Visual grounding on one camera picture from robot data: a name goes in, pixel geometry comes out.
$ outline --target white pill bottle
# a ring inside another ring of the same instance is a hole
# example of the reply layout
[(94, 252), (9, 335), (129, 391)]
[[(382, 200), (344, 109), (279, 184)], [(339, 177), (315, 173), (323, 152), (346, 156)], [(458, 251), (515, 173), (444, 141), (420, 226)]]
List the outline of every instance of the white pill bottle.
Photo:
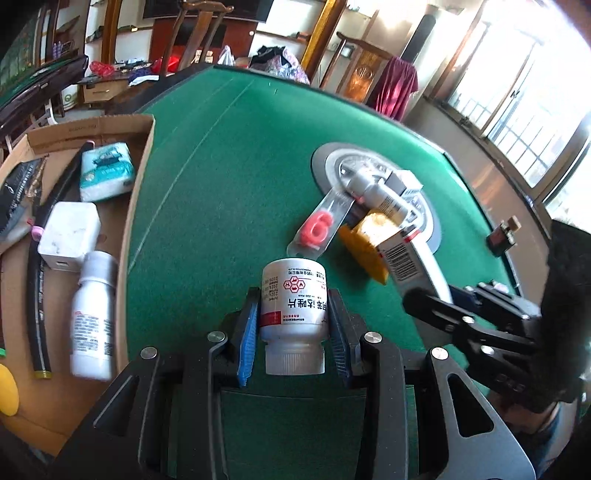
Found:
[(72, 301), (70, 368), (75, 377), (115, 377), (115, 285), (117, 260), (105, 252), (86, 255), (80, 289)]
[(269, 375), (324, 373), (328, 338), (326, 272), (306, 258), (284, 258), (262, 272), (259, 334)]

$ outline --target barcode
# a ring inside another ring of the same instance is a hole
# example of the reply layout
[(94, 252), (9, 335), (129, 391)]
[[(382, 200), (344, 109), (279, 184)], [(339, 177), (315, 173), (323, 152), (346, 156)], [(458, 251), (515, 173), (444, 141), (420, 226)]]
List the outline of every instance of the barcode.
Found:
[(398, 244), (386, 250), (384, 258), (397, 281), (404, 281), (418, 274), (417, 267), (404, 244)]

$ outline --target screw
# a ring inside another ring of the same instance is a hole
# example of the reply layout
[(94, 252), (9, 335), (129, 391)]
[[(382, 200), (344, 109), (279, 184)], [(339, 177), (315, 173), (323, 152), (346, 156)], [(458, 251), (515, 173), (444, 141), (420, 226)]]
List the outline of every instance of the screw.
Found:
[(158, 351), (156, 350), (156, 347), (153, 346), (144, 347), (142, 348), (142, 351), (139, 353), (140, 357), (144, 360), (150, 360), (151, 358), (154, 358), (157, 354)]
[(223, 342), (225, 338), (226, 334), (224, 332), (220, 332), (219, 330), (215, 330), (207, 334), (207, 340), (209, 340), (211, 343)]
[(369, 343), (380, 343), (382, 341), (382, 336), (378, 332), (367, 332), (363, 338)]
[(437, 346), (431, 350), (431, 355), (433, 355), (437, 360), (445, 360), (449, 356), (449, 353), (447, 353), (447, 350), (444, 348)]

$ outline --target yellow sponge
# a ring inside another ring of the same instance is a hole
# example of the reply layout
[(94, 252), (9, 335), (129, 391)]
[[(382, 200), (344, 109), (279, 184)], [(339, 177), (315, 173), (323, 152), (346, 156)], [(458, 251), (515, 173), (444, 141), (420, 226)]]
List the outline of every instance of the yellow sponge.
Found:
[(400, 231), (382, 212), (371, 210), (354, 228), (342, 225), (339, 236), (351, 255), (370, 277), (386, 285), (388, 270), (376, 247)]
[(0, 364), (0, 412), (12, 417), (18, 411), (18, 389), (10, 370)]

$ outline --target drawer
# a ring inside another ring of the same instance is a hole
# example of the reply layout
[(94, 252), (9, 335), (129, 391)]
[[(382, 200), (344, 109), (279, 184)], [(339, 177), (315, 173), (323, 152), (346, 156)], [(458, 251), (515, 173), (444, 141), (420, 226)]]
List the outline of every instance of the drawer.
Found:
[(127, 88), (127, 80), (108, 80), (86, 84), (82, 87), (84, 103), (106, 102)]

